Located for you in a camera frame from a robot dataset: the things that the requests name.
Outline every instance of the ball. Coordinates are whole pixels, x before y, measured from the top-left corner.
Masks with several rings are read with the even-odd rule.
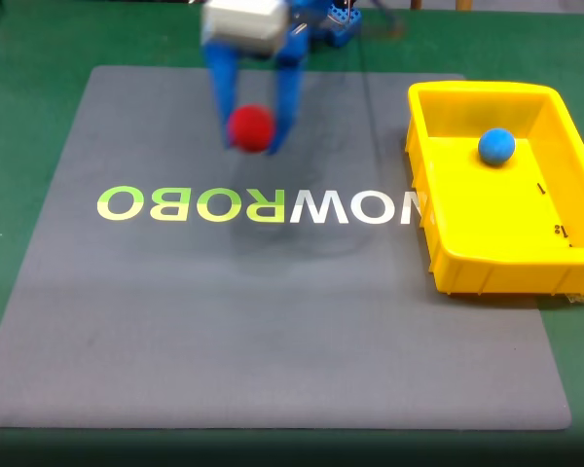
[[[489,165],[502,165],[515,152],[515,138],[503,128],[487,131],[478,142],[478,153]]]
[[[268,109],[258,105],[238,108],[230,117],[232,144],[247,153],[261,153],[274,138],[274,120]]]

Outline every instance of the blue ball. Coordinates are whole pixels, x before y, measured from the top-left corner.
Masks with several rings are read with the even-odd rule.
[[[483,134],[478,142],[478,153],[490,165],[502,165],[515,152],[515,138],[503,128],[494,128]]]

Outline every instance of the red ball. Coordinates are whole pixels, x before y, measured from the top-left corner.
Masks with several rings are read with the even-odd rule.
[[[237,109],[229,121],[232,144],[247,153],[261,153],[274,138],[274,120],[268,109],[245,105]]]

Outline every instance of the gray mat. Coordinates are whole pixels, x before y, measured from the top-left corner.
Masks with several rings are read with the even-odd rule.
[[[242,99],[265,100],[271,77],[244,73]],[[568,426],[533,303],[438,294],[419,214],[403,216],[406,90],[445,78],[309,73],[299,125],[267,160],[221,148],[204,70],[95,69],[1,324],[0,426]],[[104,219],[98,199],[121,185],[144,207]],[[152,218],[162,187],[192,189],[188,221]],[[241,196],[233,220],[202,218],[211,188]],[[283,190],[285,222],[248,219],[249,188]],[[348,222],[304,206],[291,223],[299,190],[318,207],[337,191]],[[369,223],[377,198],[367,222],[351,210],[368,190],[393,200],[389,222]]]

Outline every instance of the yellow bin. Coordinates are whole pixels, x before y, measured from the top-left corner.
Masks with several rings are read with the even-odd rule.
[[[406,150],[437,289],[584,295],[584,144],[560,95],[537,85],[418,83]],[[517,146],[484,164],[485,131]]]

